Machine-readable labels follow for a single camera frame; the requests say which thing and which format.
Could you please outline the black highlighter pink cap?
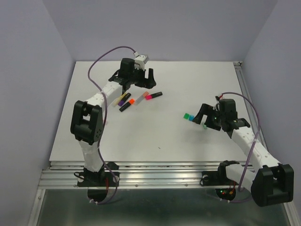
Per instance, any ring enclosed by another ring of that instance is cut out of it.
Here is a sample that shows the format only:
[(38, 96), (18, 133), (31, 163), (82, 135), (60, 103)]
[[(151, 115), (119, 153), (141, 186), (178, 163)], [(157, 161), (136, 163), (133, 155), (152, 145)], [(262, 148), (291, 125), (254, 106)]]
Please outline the black highlighter pink cap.
[(163, 93), (162, 92), (157, 92), (157, 93), (153, 93), (153, 94), (149, 94), (145, 97), (146, 100), (151, 100), (151, 99), (154, 99), (154, 98), (157, 98), (157, 97), (160, 97), (162, 96)]

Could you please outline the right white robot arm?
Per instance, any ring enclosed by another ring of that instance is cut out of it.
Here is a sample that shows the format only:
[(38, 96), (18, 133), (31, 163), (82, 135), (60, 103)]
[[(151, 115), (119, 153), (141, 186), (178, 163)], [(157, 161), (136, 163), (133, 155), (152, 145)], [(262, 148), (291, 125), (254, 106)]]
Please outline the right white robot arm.
[(217, 131), (223, 130), (246, 155), (242, 166), (238, 161), (222, 161), (216, 171), (203, 171), (201, 186), (215, 186), (220, 199), (232, 201), (241, 186), (250, 192), (251, 198), (260, 206), (270, 206), (293, 200), (294, 170), (289, 164), (281, 164), (258, 141), (251, 125), (239, 118), (233, 99), (217, 99), (211, 106), (202, 104), (193, 122)]

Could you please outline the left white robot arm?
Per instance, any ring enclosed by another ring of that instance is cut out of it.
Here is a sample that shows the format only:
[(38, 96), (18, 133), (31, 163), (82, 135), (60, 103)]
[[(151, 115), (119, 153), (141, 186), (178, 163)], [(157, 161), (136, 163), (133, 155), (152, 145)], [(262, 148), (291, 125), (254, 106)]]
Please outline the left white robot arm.
[(89, 173), (88, 180), (95, 186), (104, 182), (105, 174), (100, 171), (103, 162), (98, 153), (99, 141), (103, 133), (105, 114), (108, 106), (124, 94), (131, 85), (151, 89), (156, 86), (153, 69), (145, 76), (147, 55), (137, 55), (134, 59), (123, 58), (120, 68), (108, 79), (106, 85), (86, 101), (74, 104), (71, 133), (79, 141), (84, 156), (84, 169)]

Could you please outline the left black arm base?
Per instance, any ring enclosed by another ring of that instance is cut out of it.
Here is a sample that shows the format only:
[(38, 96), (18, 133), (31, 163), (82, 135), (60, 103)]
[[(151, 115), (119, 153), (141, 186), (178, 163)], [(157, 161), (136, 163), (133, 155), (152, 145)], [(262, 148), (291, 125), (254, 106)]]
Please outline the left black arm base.
[(114, 162), (108, 162), (108, 167), (113, 171), (114, 176), (102, 166), (98, 172), (91, 172), (86, 168), (82, 172), (74, 172), (77, 178), (77, 186), (88, 188), (87, 197), (90, 203), (104, 205), (109, 203), (118, 190), (120, 172), (119, 165)]

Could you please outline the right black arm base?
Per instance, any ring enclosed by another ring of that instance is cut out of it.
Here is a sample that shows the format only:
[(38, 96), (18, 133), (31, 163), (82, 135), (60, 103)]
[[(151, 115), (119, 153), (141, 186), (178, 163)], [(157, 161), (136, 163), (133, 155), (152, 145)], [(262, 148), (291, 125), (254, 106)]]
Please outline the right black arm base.
[(236, 186), (238, 183), (236, 181), (230, 180), (226, 176), (226, 167), (238, 165), (237, 161), (223, 161), (219, 164), (216, 171), (202, 171), (202, 178), (200, 180), (201, 186), (227, 186), (226, 188), (216, 188), (216, 195), (227, 202), (239, 203), (239, 201), (234, 201), (236, 197)]

